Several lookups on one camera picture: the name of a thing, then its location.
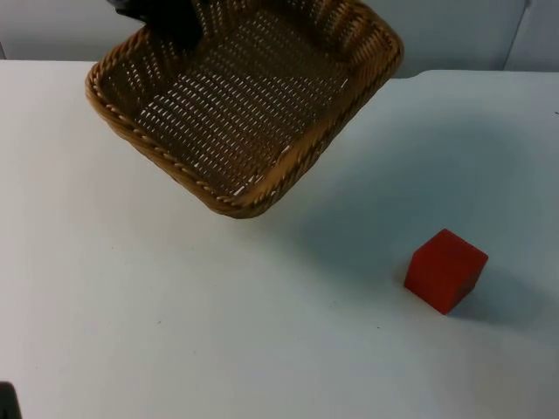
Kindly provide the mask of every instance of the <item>woven basket bottom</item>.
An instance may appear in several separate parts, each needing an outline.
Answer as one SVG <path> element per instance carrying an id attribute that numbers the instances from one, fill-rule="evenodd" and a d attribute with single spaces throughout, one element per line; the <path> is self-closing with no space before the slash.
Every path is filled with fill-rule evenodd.
<path id="1" fill-rule="evenodd" d="M 135 123 L 218 194 L 240 196 L 321 118 L 348 79 L 334 54 L 287 18 L 259 10 L 178 73 Z"/>

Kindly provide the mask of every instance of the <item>basket rim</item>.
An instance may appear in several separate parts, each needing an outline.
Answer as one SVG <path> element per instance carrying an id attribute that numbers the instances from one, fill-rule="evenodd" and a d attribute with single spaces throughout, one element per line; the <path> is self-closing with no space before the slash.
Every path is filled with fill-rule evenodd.
<path id="1" fill-rule="evenodd" d="M 232 217 L 257 216 L 265 212 L 277 202 L 318 160 L 334 136 L 357 113 L 362 105 L 390 78 L 401 63 L 404 55 L 404 44 L 400 37 L 384 22 L 369 6 L 360 0 L 338 0 L 352 8 L 367 24 L 374 24 L 377 35 L 383 37 L 386 49 L 382 70 L 372 72 L 372 61 L 376 54 L 370 54 L 359 66 L 359 72 L 349 87 L 343 91 L 334 104 L 327 109 L 322 117 L 302 134 L 292 148 L 281 156 L 276 164 L 269 168 L 260 182 L 252 185 L 242 195 L 224 196 L 202 179 L 188 166 L 178 161 L 170 151 L 151 138 L 141 127 L 112 104 L 103 93 L 102 80 L 122 61 L 138 51 L 151 36 L 151 31 L 143 27 L 128 40 L 116 46 L 106 57 L 95 64 L 86 78 L 86 96 L 95 111 L 123 139 L 130 142 L 139 152 L 148 157 L 158 167 L 167 172 L 173 179 L 197 196 L 208 207 L 217 213 Z M 210 46 L 204 38 L 196 51 L 203 51 Z M 373 52 L 374 45 L 366 45 L 367 52 Z"/>

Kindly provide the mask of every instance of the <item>wicker basket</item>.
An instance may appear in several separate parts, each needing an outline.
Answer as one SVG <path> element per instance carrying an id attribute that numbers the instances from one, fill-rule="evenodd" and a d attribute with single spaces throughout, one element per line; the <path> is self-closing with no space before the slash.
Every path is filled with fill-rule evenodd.
<path id="1" fill-rule="evenodd" d="M 143 28 L 86 93 L 122 138 L 202 200 L 258 216 L 394 73 L 403 46 L 357 0 L 193 0 L 194 51 Z"/>

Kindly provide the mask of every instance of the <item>white tabletop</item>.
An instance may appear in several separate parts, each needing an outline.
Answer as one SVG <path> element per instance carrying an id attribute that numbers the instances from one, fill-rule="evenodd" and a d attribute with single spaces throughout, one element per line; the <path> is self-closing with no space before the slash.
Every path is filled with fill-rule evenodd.
<path id="1" fill-rule="evenodd" d="M 86 103 L 0 63 L 0 381 L 24 419 L 559 411 L 559 74 L 391 81 L 261 218 L 207 210 Z M 443 317 L 402 287 L 447 227 L 490 256 Z"/>

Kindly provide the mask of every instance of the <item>red cube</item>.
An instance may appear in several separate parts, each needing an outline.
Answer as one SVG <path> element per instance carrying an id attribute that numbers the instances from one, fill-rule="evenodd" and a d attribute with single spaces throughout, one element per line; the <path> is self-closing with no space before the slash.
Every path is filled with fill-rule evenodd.
<path id="1" fill-rule="evenodd" d="M 413 255 L 405 287 L 448 314 L 478 282 L 489 256 L 449 230 L 442 230 Z"/>

